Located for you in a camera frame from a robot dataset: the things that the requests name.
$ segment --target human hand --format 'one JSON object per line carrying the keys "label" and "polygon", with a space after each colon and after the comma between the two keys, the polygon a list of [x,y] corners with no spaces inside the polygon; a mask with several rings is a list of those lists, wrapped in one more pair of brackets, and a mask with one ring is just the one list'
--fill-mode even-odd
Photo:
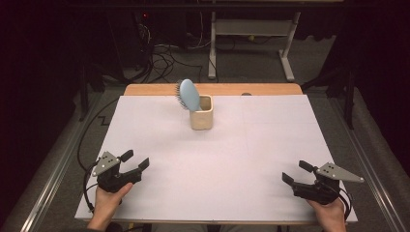
{"label": "human hand", "polygon": [[133,184],[127,183],[117,192],[107,192],[100,187],[96,190],[96,207],[94,209],[93,217],[87,225],[88,229],[98,231],[105,231],[112,217],[117,210],[121,199],[129,193]]}
{"label": "human hand", "polygon": [[325,232],[345,232],[344,205],[340,199],[327,205],[321,205],[315,201],[307,200],[314,209],[317,220]]}

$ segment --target person's left hand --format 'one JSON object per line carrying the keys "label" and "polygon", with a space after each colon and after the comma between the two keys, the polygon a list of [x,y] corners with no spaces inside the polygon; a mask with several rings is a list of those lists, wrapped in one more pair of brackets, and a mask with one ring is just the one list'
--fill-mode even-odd
{"label": "person's left hand", "polygon": [[128,183],[115,193],[106,192],[102,188],[97,187],[96,207],[94,209],[93,218],[91,218],[87,228],[105,231],[106,227],[111,222],[121,199],[127,195],[127,193],[132,189],[132,186],[132,183]]}

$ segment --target blue hairbrush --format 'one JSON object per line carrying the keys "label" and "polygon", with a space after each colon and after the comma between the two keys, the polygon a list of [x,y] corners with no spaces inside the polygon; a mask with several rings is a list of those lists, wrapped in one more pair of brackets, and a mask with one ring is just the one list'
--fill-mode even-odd
{"label": "blue hairbrush", "polygon": [[202,110],[199,105],[199,94],[190,79],[178,80],[175,96],[181,106],[189,111]]}

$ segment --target hand-held gripper device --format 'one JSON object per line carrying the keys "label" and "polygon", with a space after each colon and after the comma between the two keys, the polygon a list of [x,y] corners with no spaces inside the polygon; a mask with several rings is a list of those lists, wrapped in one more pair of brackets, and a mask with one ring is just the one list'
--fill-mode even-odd
{"label": "hand-held gripper device", "polygon": [[[300,160],[299,166],[308,172],[313,172],[316,180],[313,185],[297,183],[293,178],[282,172],[282,180],[293,189],[294,195],[307,200],[316,201],[322,205],[332,203],[339,197],[346,206],[344,219],[347,219],[352,208],[352,197],[350,194],[347,194],[344,189],[339,187],[339,182],[349,181],[363,183],[365,179],[330,162],[319,168],[312,166],[306,161]],[[349,197],[350,204],[347,204],[347,201],[340,194],[341,190]]]}
{"label": "hand-held gripper device", "polygon": [[109,152],[104,152],[97,163],[93,176],[97,176],[97,183],[101,189],[109,192],[117,192],[127,183],[133,184],[141,181],[142,171],[150,165],[147,158],[134,170],[120,173],[120,164],[126,162],[133,156],[133,151],[129,150],[121,157],[114,157]]}

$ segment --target white tabletop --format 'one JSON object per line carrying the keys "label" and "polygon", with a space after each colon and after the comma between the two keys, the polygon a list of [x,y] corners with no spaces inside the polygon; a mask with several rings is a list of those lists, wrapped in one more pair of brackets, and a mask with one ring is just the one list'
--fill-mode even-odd
{"label": "white tabletop", "polygon": [[[190,114],[172,96],[123,96],[102,145],[121,156],[120,172],[146,158],[142,181],[114,220],[140,222],[308,224],[308,203],[281,180],[313,184],[298,166],[333,162],[308,97],[214,96],[214,126],[192,130]],[[88,186],[96,183],[91,178]],[[95,191],[89,191],[94,202]],[[84,199],[75,217],[91,218]],[[352,211],[347,221],[357,221]]]}

